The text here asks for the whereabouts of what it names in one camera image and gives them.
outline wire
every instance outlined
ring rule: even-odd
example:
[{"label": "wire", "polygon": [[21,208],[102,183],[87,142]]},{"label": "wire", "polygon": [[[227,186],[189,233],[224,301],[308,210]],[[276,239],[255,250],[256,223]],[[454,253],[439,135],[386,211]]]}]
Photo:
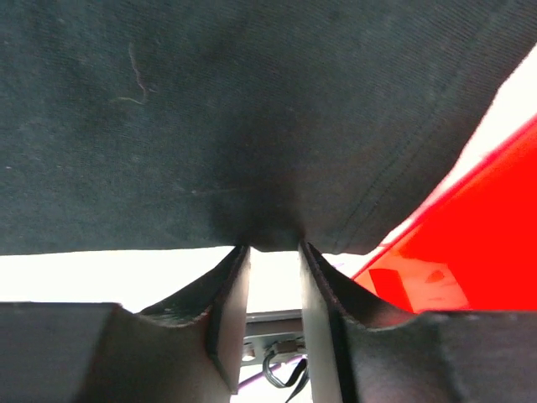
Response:
[{"label": "wire", "polygon": [[287,382],[284,382],[278,377],[276,377],[276,375],[274,375],[272,369],[270,368],[270,361],[274,357],[276,357],[276,353],[274,351],[271,351],[263,360],[263,375],[272,386],[275,386],[279,389],[289,388],[296,384],[295,390],[293,390],[293,393],[291,393],[289,399],[285,401],[285,403],[288,403],[305,388],[305,386],[308,384],[308,381],[310,380],[310,373],[308,371],[308,360],[301,359],[293,370],[293,373],[289,377],[289,380]]},{"label": "wire", "polygon": [[[270,370],[271,371],[275,371],[277,369],[280,369],[282,366],[282,364],[274,364],[270,367]],[[244,389],[245,387],[253,384],[254,382],[257,382],[258,380],[264,378],[264,373],[263,371],[262,372],[259,372],[258,374],[255,374],[247,379],[245,379],[244,381],[242,381],[240,384],[238,384],[238,389],[239,390],[242,390]]]}]

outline metal bracket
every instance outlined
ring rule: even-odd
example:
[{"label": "metal bracket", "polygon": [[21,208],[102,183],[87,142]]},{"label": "metal bracket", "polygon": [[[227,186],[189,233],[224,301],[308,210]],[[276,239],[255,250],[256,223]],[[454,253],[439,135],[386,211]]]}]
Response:
[{"label": "metal bracket", "polygon": [[305,354],[301,310],[251,313],[246,321],[242,366],[261,365],[271,349],[274,364]]}]

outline stitching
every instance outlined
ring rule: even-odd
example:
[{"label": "stitching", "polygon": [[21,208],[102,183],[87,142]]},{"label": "stitching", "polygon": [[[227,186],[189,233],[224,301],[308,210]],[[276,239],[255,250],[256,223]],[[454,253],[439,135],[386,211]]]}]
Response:
[{"label": "stitching", "polygon": [[[503,14],[505,13],[505,10],[506,8],[508,8],[508,6],[510,6],[513,2],[506,2],[501,8],[500,8],[500,11],[499,13]],[[482,33],[485,32],[486,30],[488,30],[491,26],[491,22],[493,21],[493,15],[491,14],[490,17],[489,17],[489,20],[474,34],[473,38],[472,38],[472,42],[468,45],[467,47],[467,50],[465,51],[465,54],[463,57],[461,57],[459,63],[458,63],[458,67],[456,68],[456,71],[455,71],[455,74],[452,76],[452,78],[450,79],[450,81],[442,88],[441,90],[441,93],[444,94],[446,92],[448,92],[450,89],[453,88],[453,86],[455,85],[455,83],[459,80],[459,78],[461,77],[461,74],[462,72],[465,70],[465,67],[466,67],[466,61],[469,59],[469,55],[472,54],[472,52],[475,51],[475,44],[478,42],[479,38],[482,36]],[[439,111],[439,109],[441,109],[442,107],[444,107],[445,103],[442,102],[444,100],[444,97],[440,97],[439,101],[436,103],[436,105],[434,106],[432,112],[429,114],[429,116],[427,117],[427,119],[414,131],[413,135],[409,137],[409,139],[407,141],[405,141],[403,144],[402,144],[402,147],[399,148],[399,152],[398,152],[398,155],[395,156],[388,165],[386,165],[383,170],[377,175],[377,178],[373,181],[373,183],[368,187],[368,189],[366,190],[362,200],[357,204],[357,206],[352,210],[352,213],[351,215],[349,216],[349,218],[345,221],[345,224],[343,225],[343,227],[341,228],[341,230],[339,231],[339,233],[337,234],[336,236],[336,241],[334,243],[334,246],[332,247],[332,252],[334,253],[337,253],[337,246],[338,244],[341,242],[341,237],[343,235],[343,233],[345,232],[345,230],[349,227],[349,225],[351,224],[351,221],[352,219],[357,215],[357,212],[359,210],[359,207],[362,205],[363,203],[363,200],[366,199],[368,197],[368,195],[371,193],[371,190],[375,187],[375,185],[377,184],[378,180],[384,176],[384,174],[394,166],[394,164],[396,164],[401,157],[404,156],[404,151],[413,143],[412,139],[419,133],[421,133],[424,129],[424,127],[429,124],[431,122],[431,120],[437,116],[437,113]],[[432,135],[436,133],[436,130],[431,130],[429,135],[427,135],[420,143],[419,145],[423,145],[424,143],[426,143],[427,141],[430,141],[430,139],[432,138]],[[377,199],[377,202],[371,207],[371,209],[369,210],[368,214],[360,221],[358,221],[355,225],[358,227],[360,224],[362,224],[364,221],[366,221],[375,211],[375,208],[376,206],[378,205],[378,201],[380,201],[387,193],[388,191],[392,188],[392,186],[394,185],[394,183],[396,183],[404,174],[406,174],[406,171],[409,169],[410,165],[412,164],[412,160],[414,159],[414,157],[420,152],[420,149],[418,149],[418,151],[414,152],[410,157],[410,162],[407,163],[405,165],[405,167],[399,172],[399,175],[396,175],[394,177],[394,179],[392,181],[389,182],[388,186],[385,188],[384,192],[381,194],[381,196]],[[345,244],[345,247],[343,249],[346,249],[348,247],[348,245],[351,243],[352,239],[355,237],[356,233],[358,232],[358,228],[356,228],[352,235],[348,238],[347,240],[347,243]]]}]

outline dark green fabric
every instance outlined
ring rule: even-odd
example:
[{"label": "dark green fabric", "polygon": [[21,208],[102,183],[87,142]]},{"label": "dark green fabric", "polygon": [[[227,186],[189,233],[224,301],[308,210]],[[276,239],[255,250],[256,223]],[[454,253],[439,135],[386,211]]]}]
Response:
[{"label": "dark green fabric", "polygon": [[366,253],[453,166],[537,7],[5,0],[0,33],[0,254]]}]

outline red panel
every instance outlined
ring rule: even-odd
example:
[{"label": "red panel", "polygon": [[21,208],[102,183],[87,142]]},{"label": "red panel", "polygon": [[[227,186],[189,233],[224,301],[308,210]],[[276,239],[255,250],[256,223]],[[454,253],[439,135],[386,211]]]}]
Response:
[{"label": "red panel", "polygon": [[[355,280],[373,292],[397,290],[382,298],[415,312],[536,310],[535,231],[537,117],[417,217]],[[373,275],[378,269],[399,275]]]}]

